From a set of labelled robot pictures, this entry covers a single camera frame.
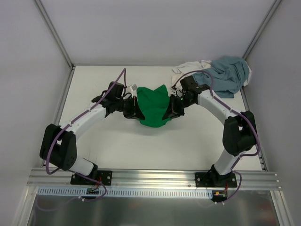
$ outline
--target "white cloth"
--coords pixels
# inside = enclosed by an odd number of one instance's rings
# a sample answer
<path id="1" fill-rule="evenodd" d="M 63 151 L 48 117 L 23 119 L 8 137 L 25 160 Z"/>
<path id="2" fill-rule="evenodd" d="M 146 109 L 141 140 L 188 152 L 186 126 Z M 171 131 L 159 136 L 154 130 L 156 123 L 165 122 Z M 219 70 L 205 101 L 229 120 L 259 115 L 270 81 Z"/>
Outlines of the white cloth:
<path id="1" fill-rule="evenodd" d="M 173 75 L 171 77 L 171 85 L 173 86 L 178 79 L 185 73 L 191 72 L 191 71 L 196 71 L 196 70 L 203 70 L 203 69 L 207 69 L 207 68 L 211 68 L 211 60 L 202 60 L 201 62 L 199 61 L 195 61 L 195 62 L 187 62 L 184 64 L 181 64 L 179 66 L 174 67 L 172 70 L 175 73 L 175 75 Z M 248 85 L 250 80 L 251 80 L 251 75 L 252 75 L 252 70 L 249 67 L 249 77 L 248 79 L 244 82 L 244 86 Z M 176 84 L 176 90 L 182 90 L 180 81 Z"/>
<path id="2" fill-rule="evenodd" d="M 248 65 L 248 68 L 249 68 L 249 77 L 248 77 L 248 79 L 244 82 L 244 86 L 246 86 L 247 84 L 249 84 L 249 83 L 250 83 L 250 80 L 251 80 L 252 70 L 250 69 L 249 65 Z"/>

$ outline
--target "metal extrusion bar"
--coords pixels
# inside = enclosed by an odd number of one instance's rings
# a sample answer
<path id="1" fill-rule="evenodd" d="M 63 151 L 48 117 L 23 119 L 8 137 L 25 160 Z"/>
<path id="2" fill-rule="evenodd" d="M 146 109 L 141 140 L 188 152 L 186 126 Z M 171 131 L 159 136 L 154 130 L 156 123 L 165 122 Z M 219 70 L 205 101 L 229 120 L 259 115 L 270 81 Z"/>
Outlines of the metal extrusion bar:
<path id="1" fill-rule="evenodd" d="M 281 226 L 294 226 L 293 219 L 287 211 L 287 205 L 282 191 L 271 191 L 275 211 Z"/>
<path id="2" fill-rule="evenodd" d="M 113 174 L 112 185 L 110 187 L 129 189 L 192 189 L 196 188 L 194 173 L 200 172 L 192 170 L 111 170 L 113 171 Z M 281 185 L 276 173 L 265 171 L 241 171 L 240 173 L 243 178 L 241 190 L 281 190 Z M 72 186 L 70 184 L 71 176 L 72 173 L 67 171 L 59 170 L 54 175 L 48 175 L 44 168 L 33 168 L 27 185 Z"/>
<path id="3" fill-rule="evenodd" d="M 103 188 L 96 189 L 97 194 L 91 194 L 85 187 L 49 187 L 41 186 L 38 195 L 58 195 L 58 196 L 87 196 L 95 197 L 104 194 Z M 212 191 L 207 189 L 139 189 L 139 188 L 111 188 L 107 187 L 106 197 L 149 197 L 149 198 L 192 198 L 192 199 L 212 199 Z"/>
<path id="4" fill-rule="evenodd" d="M 244 55 L 243 55 L 243 59 L 247 60 L 250 53 L 252 52 L 254 46 L 256 45 L 256 43 L 258 42 L 259 38 L 261 37 L 264 29 L 266 28 L 267 24 L 269 23 L 269 21 L 271 20 L 271 18 L 274 16 L 276 10 L 278 9 L 278 7 L 280 6 L 281 2 L 283 0 L 275 0 L 272 4 L 272 6 L 269 8 L 265 18 L 263 19 L 262 23 L 260 24 L 259 28 L 257 29 L 255 35 L 253 36 L 248 48 L 246 49 Z"/>
<path id="5" fill-rule="evenodd" d="M 69 72 L 69 75 L 68 75 L 68 78 L 67 78 L 64 90 L 63 90 L 63 94 L 61 96 L 57 111 L 56 111 L 54 119 L 53 119 L 53 124 L 55 124 L 55 125 L 58 125 L 60 120 L 61 120 L 63 109 L 64 109 L 66 99 L 67 99 L 67 95 L 68 95 L 68 92 L 69 92 L 69 88 L 71 86 L 72 78 L 73 78 L 73 75 L 74 75 L 74 71 L 75 71 L 75 67 L 72 68 Z M 41 167 L 44 166 L 44 163 L 45 163 L 45 160 L 43 160 L 41 162 Z"/>
<path id="6" fill-rule="evenodd" d="M 39 12 L 41 13 L 50 33 L 52 34 L 53 38 L 55 39 L 63 57 L 65 58 L 66 60 L 66 63 L 68 64 L 68 66 L 72 69 L 73 68 L 73 63 L 71 62 L 71 59 L 60 39 L 60 37 L 58 36 L 56 30 L 55 30 L 55 27 L 53 26 L 51 20 L 50 20 L 50 17 L 47 13 L 47 11 L 45 10 L 45 7 L 43 5 L 43 3 L 41 2 L 41 0 L 33 0 L 35 5 L 37 6 Z"/>
<path id="7" fill-rule="evenodd" d="M 37 194 L 38 188 L 36 186 L 28 186 L 26 192 L 23 196 L 23 199 L 20 202 L 19 208 L 16 212 L 16 217 L 12 225 L 23 226 L 27 225 L 30 216 L 32 207 L 34 205 L 34 200 Z"/>
<path id="8" fill-rule="evenodd" d="M 250 110 L 250 106 L 249 106 L 249 103 L 248 103 L 248 99 L 246 97 L 246 93 L 245 93 L 245 88 L 244 87 L 242 87 L 240 89 L 240 94 L 241 94 L 241 97 L 243 99 L 245 109 L 247 111 L 249 111 Z M 268 171 L 269 166 L 268 166 L 268 163 L 266 161 L 267 158 L 266 158 L 266 154 L 264 152 L 264 149 L 263 149 L 262 145 L 261 145 L 261 151 L 260 151 L 258 157 L 259 157 L 259 161 L 260 161 L 262 170 Z"/>

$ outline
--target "white table surface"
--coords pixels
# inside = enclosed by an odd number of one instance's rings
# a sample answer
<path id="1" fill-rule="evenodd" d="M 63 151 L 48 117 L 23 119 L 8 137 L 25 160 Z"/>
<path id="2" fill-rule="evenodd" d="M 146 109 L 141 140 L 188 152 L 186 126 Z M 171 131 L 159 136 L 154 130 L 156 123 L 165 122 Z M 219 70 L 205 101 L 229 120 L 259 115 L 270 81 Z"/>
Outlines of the white table surface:
<path id="1" fill-rule="evenodd" d="M 77 66 L 61 122 L 81 113 L 91 100 L 108 88 L 123 66 Z M 171 86 L 171 67 L 127 66 L 127 84 L 155 89 Z M 224 99 L 244 111 L 240 92 Z M 111 169 L 208 170 L 223 151 L 223 125 L 199 105 L 185 109 L 185 116 L 160 128 L 141 125 L 114 112 L 91 127 L 77 142 L 78 155 Z M 259 158 L 245 157 L 235 170 L 261 170 Z"/>

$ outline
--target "white wall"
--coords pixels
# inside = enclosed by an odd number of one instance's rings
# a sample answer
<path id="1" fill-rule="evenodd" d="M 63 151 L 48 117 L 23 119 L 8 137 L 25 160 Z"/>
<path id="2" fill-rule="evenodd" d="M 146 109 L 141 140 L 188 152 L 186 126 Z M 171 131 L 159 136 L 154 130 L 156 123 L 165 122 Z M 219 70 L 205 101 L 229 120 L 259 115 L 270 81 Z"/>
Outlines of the white wall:
<path id="1" fill-rule="evenodd" d="M 274 0 L 42 0 L 73 63 L 241 57 Z"/>
<path id="2" fill-rule="evenodd" d="M 0 225 L 8 226 L 69 68 L 33 1 L 2 1 L 0 28 Z"/>
<path id="3" fill-rule="evenodd" d="M 269 170 L 277 171 L 295 221 L 301 225 L 301 1 L 285 0 L 251 53 L 246 94 L 255 113 Z"/>

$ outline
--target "metal floor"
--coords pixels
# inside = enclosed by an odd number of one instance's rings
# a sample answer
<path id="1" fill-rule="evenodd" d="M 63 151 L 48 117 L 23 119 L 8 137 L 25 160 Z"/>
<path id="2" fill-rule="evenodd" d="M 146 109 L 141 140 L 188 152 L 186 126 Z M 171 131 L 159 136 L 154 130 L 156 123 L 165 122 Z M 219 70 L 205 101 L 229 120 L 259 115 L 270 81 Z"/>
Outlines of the metal floor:
<path id="1" fill-rule="evenodd" d="M 70 197 L 38 195 L 55 208 Z M 240 191 L 225 205 L 208 199 L 104 197 L 74 200 L 54 212 L 32 212 L 28 226 L 278 226 L 269 191 Z"/>

